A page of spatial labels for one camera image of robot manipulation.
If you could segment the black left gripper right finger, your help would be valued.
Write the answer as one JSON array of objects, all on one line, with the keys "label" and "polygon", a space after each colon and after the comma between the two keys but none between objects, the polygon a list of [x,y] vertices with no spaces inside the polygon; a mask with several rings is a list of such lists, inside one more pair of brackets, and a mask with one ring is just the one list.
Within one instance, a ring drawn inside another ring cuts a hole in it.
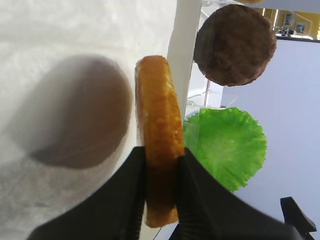
[{"label": "black left gripper right finger", "polygon": [[315,223],[290,197],[280,199],[284,221],[248,205],[223,187],[187,148],[178,159],[172,240],[311,240]]}]

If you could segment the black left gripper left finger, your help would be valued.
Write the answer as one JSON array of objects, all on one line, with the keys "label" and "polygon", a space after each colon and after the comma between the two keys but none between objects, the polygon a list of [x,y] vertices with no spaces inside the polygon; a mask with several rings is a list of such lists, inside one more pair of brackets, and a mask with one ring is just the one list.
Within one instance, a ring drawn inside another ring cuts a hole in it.
[{"label": "black left gripper left finger", "polygon": [[145,204],[146,157],[134,147],[96,192],[62,215],[36,227],[30,240],[137,240]]}]

